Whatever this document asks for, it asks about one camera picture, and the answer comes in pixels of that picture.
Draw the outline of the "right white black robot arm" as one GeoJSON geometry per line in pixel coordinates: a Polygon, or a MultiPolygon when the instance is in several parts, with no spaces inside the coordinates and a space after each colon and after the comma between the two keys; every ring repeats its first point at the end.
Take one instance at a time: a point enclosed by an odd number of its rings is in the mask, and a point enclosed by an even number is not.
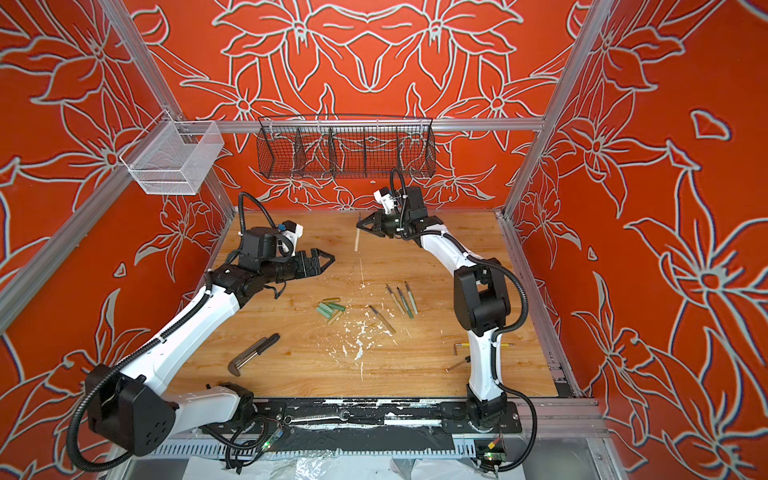
{"type": "Polygon", "coordinates": [[[507,412],[511,395],[523,400],[531,412],[529,439],[516,459],[503,462],[483,453],[475,466],[495,475],[521,467],[535,445],[538,416],[528,396],[503,383],[501,343],[504,334],[527,321],[529,302],[522,283],[497,259],[484,259],[465,247],[442,220],[428,214],[416,191],[396,193],[383,188],[374,193],[374,200],[379,208],[360,220],[358,229],[381,238],[413,241],[452,274],[454,313],[467,332],[470,349],[469,423],[480,431],[493,430],[507,412]]]}

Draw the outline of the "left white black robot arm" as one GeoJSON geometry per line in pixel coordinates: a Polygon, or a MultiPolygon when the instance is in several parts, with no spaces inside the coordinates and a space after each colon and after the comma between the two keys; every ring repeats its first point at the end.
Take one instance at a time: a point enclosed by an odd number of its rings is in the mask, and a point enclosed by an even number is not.
{"type": "Polygon", "coordinates": [[[223,445],[227,463],[241,468],[238,454],[259,458],[281,434],[281,427],[261,420],[252,392],[237,384],[181,395],[167,392],[191,355],[254,296],[270,290],[279,298],[288,282],[320,276],[335,261],[317,248],[298,250],[303,228],[293,221],[269,218],[264,227],[248,227],[244,204],[254,199],[239,194],[239,244],[223,264],[204,273],[191,303],[137,350],[87,375],[66,434],[66,454],[76,469],[113,469],[193,429],[223,445]],[[242,434],[259,421],[260,437],[243,440],[242,434]]]}

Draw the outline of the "mint green pen cap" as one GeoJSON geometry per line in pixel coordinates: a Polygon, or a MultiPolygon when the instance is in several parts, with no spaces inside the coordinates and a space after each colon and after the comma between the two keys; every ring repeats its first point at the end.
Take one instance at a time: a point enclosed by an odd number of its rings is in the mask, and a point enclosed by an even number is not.
{"type": "Polygon", "coordinates": [[[326,320],[331,320],[334,315],[334,310],[324,303],[319,303],[316,306],[316,311],[320,313],[326,320]]]}

